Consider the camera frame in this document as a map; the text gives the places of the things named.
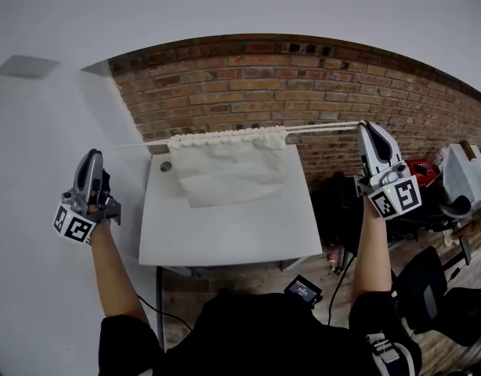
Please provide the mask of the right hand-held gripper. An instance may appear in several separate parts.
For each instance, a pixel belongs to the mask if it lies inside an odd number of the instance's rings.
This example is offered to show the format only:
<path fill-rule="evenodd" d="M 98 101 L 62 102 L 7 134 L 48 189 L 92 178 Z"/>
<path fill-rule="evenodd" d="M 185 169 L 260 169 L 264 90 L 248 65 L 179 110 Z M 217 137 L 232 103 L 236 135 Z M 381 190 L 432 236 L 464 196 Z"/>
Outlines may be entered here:
<path fill-rule="evenodd" d="M 395 139 L 374 122 L 360 120 L 358 143 L 363 165 L 356 185 L 385 220 L 421 206 L 418 181 Z"/>

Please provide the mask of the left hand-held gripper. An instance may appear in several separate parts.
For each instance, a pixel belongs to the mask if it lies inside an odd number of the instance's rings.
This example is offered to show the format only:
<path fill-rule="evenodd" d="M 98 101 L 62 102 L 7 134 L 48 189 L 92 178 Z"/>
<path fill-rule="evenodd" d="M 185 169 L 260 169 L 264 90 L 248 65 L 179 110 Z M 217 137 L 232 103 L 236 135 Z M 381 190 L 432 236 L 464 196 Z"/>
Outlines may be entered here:
<path fill-rule="evenodd" d="M 88 244 L 97 224 L 111 219 L 121 223 L 121 204 L 111 195 L 103 159 L 97 158 L 102 156 L 91 149 L 76 169 L 73 186 L 61 195 L 53 228 L 65 239 Z"/>

